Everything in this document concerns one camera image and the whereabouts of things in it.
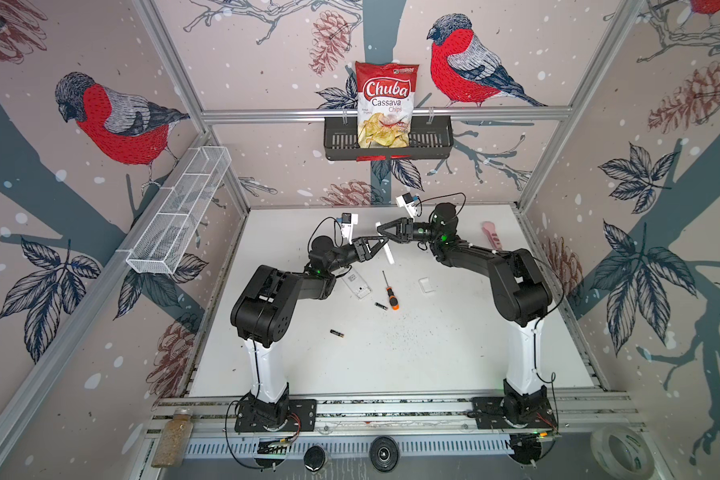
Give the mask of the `white remote control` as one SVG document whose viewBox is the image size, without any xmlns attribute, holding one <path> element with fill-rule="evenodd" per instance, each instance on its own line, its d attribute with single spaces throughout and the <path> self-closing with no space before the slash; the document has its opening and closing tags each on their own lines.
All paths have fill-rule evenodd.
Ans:
<svg viewBox="0 0 720 480">
<path fill-rule="evenodd" d="M 379 227 L 380 225 L 381 225 L 381 222 L 376 222 L 376 223 L 375 223 L 375 226 L 376 226 L 376 227 Z M 390 265 L 394 265 L 394 264 L 395 264 L 395 261 L 394 261 L 394 257 L 393 257 L 393 255 L 392 255 L 392 252 L 391 252 L 389 243 L 387 243 L 387 244 L 384 245 L 383 251 L 384 251 L 384 253 L 385 253 L 385 255 L 386 255 L 386 258 L 387 258 L 388 263 L 389 263 Z"/>
<path fill-rule="evenodd" d="M 358 299 L 363 299 L 372 293 L 372 290 L 361 274 L 356 270 L 347 271 L 342 277 L 345 285 Z"/>
</svg>

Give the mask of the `orange black screwdriver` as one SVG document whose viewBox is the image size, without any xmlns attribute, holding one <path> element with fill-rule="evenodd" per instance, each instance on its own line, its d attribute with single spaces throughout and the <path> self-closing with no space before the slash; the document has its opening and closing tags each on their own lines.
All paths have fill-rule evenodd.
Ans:
<svg viewBox="0 0 720 480">
<path fill-rule="evenodd" d="M 390 305 L 390 307 L 391 307 L 393 310 L 398 310 L 398 309 L 399 309 L 399 301 L 398 301 L 398 299 L 397 299 L 397 297 L 396 297 L 396 295 L 395 295 L 395 293 L 394 293 L 391 285 L 390 285 L 389 282 L 388 282 L 386 273 L 385 273 L 385 272 L 382 272 L 382 275 L 383 275 L 383 278 L 384 278 L 384 281 L 385 281 L 385 287 L 386 287 L 386 292 L 387 292 L 387 296 L 388 296 L 389 305 Z"/>
</svg>

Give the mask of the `white battery cover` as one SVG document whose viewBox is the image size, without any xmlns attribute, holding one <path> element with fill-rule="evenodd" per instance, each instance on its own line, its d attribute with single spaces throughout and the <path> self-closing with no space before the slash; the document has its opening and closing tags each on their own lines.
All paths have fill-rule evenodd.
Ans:
<svg viewBox="0 0 720 480">
<path fill-rule="evenodd" d="M 423 294 L 431 294 L 435 292 L 435 288 L 428 277 L 419 279 L 418 283 Z"/>
</svg>

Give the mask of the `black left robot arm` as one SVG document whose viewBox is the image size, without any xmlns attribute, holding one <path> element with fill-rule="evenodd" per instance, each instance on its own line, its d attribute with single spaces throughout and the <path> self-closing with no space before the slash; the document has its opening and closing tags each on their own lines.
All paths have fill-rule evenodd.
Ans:
<svg viewBox="0 0 720 480">
<path fill-rule="evenodd" d="M 339 270 L 373 259 L 387 243 L 383 236 L 361 236 L 337 245 L 322 235 L 311 241 L 303 271 L 257 268 L 230 314 L 249 355 L 252 386 L 246 398 L 256 415 L 276 424 L 288 415 L 289 384 L 276 344 L 285 336 L 297 302 L 327 299 Z"/>
</svg>

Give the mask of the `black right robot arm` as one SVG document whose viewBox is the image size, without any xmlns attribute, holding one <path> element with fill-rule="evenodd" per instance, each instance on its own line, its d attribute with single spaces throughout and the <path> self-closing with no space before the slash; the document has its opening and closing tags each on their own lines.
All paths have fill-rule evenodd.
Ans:
<svg viewBox="0 0 720 480">
<path fill-rule="evenodd" d="M 550 408 L 540 369 L 540 330 L 542 320 L 550 313 L 553 295 L 529 250 L 475 246 L 458 236 L 458 222 L 457 207 L 439 203 L 426 222 L 401 217 L 376 230 L 398 244 L 424 243 L 440 264 L 489 279 L 497 312 L 512 324 L 510 358 L 503 380 L 503 414 L 512 425 L 528 424 Z"/>
</svg>

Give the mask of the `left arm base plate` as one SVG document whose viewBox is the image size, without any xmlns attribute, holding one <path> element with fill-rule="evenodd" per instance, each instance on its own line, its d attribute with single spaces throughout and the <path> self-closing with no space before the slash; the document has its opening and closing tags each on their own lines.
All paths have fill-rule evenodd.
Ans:
<svg viewBox="0 0 720 480">
<path fill-rule="evenodd" d="M 317 402 L 314 399 L 287 399 L 267 403 L 246 396 L 236 407 L 236 433 L 312 432 L 315 428 Z"/>
</svg>

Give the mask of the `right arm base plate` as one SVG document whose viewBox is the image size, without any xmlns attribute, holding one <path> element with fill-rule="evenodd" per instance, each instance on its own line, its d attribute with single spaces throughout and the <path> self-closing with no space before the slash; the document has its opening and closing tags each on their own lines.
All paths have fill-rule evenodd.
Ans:
<svg viewBox="0 0 720 480">
<path fill-rule="evenodd" d="M 558 421 L 549 399 L 544 396 L 473 397 L 468 417 L 480 430 L 555 430 Z"/>
</svg>

